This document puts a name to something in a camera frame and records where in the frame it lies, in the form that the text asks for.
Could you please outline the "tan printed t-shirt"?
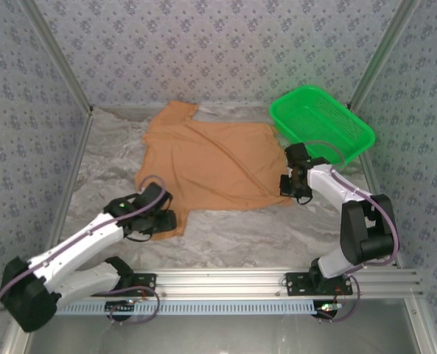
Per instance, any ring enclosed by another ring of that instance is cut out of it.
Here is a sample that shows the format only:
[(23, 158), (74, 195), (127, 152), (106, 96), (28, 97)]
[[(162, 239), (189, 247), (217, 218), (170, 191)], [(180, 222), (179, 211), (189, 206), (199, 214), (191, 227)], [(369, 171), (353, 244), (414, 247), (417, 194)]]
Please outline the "tan printed t-shirt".
[(140, 184), (161, 177), (172, 194), (177, 218), (174, 230), (154, 240), (182, 236), (194, 210), (245, 211), (274, 204), (289, 206), (279, 182), (287, 172), (276, 130), (260, 122), (202, 122), (193, 118), (198, 105), (171, 101), (144, 133), (146, 146)]

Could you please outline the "green plastic mesh basket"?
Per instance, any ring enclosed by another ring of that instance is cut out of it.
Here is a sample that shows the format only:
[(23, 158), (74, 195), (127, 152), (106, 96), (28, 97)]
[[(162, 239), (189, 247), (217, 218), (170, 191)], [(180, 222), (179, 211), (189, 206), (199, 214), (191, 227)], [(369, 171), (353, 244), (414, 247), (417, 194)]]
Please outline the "green plastic mesh basket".
[(270, 117), (289, 143), (310, 143), (312, 157), (341, 167), (376, 140), (372, 128), (317, 86), (300, 86), (280, 97), (271, 103)]

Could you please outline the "black controller board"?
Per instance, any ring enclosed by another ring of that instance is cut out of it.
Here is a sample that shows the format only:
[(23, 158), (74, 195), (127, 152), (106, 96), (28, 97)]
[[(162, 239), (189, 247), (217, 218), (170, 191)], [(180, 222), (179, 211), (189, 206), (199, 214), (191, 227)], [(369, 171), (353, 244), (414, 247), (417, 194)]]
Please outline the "black controller board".
[(312, 316), (316, 319), (332, 321), (342, 308), (342, 305), (335, 301), (315, 300), (313, 302), (316, 313)]
[(110, 301), (104, 305), (106, 316), (115, 322), (123, 322), (128, 320), (134, 310), (133, 300)]

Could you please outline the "grey sheet metal panel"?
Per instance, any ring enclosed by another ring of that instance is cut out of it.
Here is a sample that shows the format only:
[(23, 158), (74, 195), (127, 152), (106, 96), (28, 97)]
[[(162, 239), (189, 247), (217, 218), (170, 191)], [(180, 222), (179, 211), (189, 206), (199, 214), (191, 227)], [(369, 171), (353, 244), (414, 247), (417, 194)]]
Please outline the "grey sheet metal panel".
[(24, 354), (421, 354), (405, 315), (362, 314), (337, 324), (311, 316), (159, 316), (116, 326), (58, 316)]

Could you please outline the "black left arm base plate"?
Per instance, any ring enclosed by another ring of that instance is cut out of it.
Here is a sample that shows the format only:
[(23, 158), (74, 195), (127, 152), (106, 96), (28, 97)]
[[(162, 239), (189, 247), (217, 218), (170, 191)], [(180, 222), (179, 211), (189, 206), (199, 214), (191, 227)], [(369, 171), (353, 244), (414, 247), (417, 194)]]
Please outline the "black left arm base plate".
[[(155, 290), (156, 274), (154, 273), (133, 273), (131, 275), (120, 278), (117, 285), (113, 288), (114, 291), (126, 289), (136, 286), (144, 286)], [(107, 294), (106, 291), (95, 294), (94, 296), (152, 296), (151, 293), (141, 289), (133, 289), (119, 294)]]

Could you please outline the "aluminium mounting rail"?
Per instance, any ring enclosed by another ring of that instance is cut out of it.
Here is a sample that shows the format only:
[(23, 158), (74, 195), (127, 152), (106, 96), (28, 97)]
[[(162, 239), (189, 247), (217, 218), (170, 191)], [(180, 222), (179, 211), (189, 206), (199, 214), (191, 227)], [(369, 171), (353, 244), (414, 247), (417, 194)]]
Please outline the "aluminium mounting rail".
[[(172, 269), (140, 270), (136, 273), (156, 274), (155, 292), (162, 299), (274, 299), (277, 297), (301, 297), (303, 299), (325, 299), (333, 296), (288, 296), (285, 286), (285, 268), (243, 269)], [(119, 294), (133, 289), (147, 292), (148, 287), (136, 286), (114, 291), (121, 276), (110, 265), (101, 265), (87, 271), (70, 275), (54, 275), (36, 271), (48, 292), (59, 294), (65, 303), (93, 297), (106, 291)], [(398, 299), (422, 296), (418, 274), (410, 269), (368, 268), (352, 278), (352, 295), (338, 295), (351, 299), (361, 294), (365, 299)], [(102, 296), (119, 299), (141, 296)]]

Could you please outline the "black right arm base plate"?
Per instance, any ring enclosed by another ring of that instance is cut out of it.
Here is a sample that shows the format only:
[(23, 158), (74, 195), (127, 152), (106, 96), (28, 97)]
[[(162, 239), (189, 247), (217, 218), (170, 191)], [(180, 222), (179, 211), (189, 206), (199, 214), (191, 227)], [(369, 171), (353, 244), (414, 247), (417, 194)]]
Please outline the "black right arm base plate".
[(352, 282), (348, 277), (331, 279), (310, 272), (290, 272), (285, 274), (288, 296), (334, 296), (352, 295)]

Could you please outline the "aluminium frame post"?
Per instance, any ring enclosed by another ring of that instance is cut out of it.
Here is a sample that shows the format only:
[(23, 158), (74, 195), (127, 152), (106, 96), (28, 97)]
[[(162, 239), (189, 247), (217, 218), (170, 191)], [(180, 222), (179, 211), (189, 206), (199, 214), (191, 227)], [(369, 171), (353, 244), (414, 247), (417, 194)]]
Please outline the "aluminium frame post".
[(91, 104), (83, 91), (80, 81), (71, 68), (67, 57), (64, 55), (60, 44), (52, 32), (48, 21), (44, 18), (35, 0), (17, 0), (27, 19), (31, 23), (35, 33), (48, 52), (53, 64), (67, 85), (75, 102), (84, 114), (91, 114)]
[(400, 0), (347, 106), (357, 112), (422, 0)]

